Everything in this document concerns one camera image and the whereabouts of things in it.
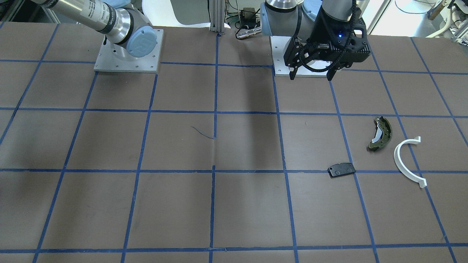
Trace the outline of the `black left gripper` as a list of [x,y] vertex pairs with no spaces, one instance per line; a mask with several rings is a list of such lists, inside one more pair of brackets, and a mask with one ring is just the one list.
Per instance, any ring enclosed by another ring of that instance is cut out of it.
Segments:
[[327,16],[320,16],[309,38],[302,42],[292,37],[284,53],[284,64],[294,80],[297,70],[304,67],[311,72],[327,71],[332,81],[341,68],[364,62],[369,57],[369,41],[364,20],[356,18],[353,26]]

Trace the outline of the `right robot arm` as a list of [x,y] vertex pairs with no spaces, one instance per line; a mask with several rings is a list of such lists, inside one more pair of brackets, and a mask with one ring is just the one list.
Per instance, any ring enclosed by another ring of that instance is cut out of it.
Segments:
[[[154,28],[155,14],[143,13],[130,0],[37,0],[43,8],[60,13],[103,34],[102,46],[116,51],[113,59],[106,60],[105,68],[98,59],[96,70],[119,71],[121,64],[131,65],[133,71],[156,72],[150,60],[159,59],[163,30]],[[293,80],[299,68],[304,67],[319,75],[326,73],[332,80],[338,70],[351,65],[345,53],[350,50],[350,19],[360,15],[355,0],[336,3],[326,0],[266,0],[254,14],[260,16],[260,26],[236,34],[244,40],[262,33],[273,37],[289,37],[281,59]]]

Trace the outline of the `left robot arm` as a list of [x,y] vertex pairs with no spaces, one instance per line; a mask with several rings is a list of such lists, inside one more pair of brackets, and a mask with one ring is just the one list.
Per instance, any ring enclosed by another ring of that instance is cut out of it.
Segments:
[[332,80],[338,70],[371,54],[362,13],[368,0],[266,0],[260,7],[262,33],[288,37],[281,62],[291,80],[303,68]]

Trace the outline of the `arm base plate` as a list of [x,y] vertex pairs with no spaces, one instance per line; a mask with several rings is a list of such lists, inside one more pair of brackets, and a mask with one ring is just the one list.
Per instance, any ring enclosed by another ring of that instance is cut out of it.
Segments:
[[[291,37],[287,36],[270,36],[271,55],[273,59],[273,66],[276,76],[289,77],[289,68],[284,63],[284,54],[288,47]],[[315,73],[304,68],[299,67],[296,73],[297,77],[319,77],[326,78],[327,72]]]
[[164,30],[153,29],[153,32],[156,35],[156,45],[142,58],[135,58],[124,48],[105,41],[98,52],[94,70],[107,73],[157,73],[161,61]]

